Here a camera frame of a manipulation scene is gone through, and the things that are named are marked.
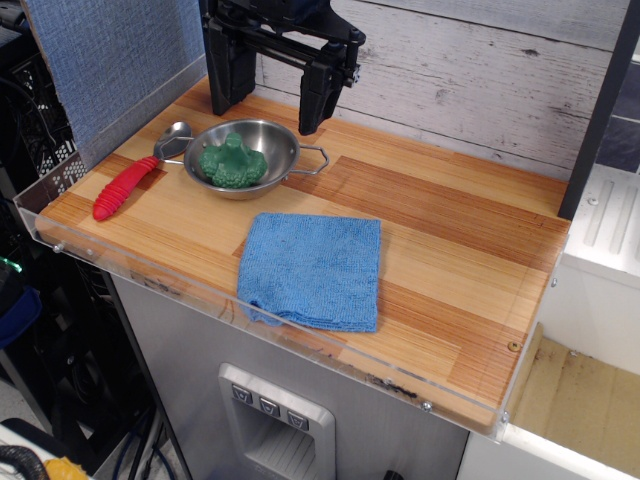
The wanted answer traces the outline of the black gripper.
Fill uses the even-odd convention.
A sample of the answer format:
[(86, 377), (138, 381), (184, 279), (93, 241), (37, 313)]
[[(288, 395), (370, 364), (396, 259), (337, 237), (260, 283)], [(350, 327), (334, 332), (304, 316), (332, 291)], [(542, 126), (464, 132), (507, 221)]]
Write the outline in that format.
[(359, 79), (366, 35), (329, 1), (209, 1), (203, 8), (212, 110), (223, 115), (255, 89), (256, 55), (304, 69), (301, 135), (333, 115), (343, 86)]

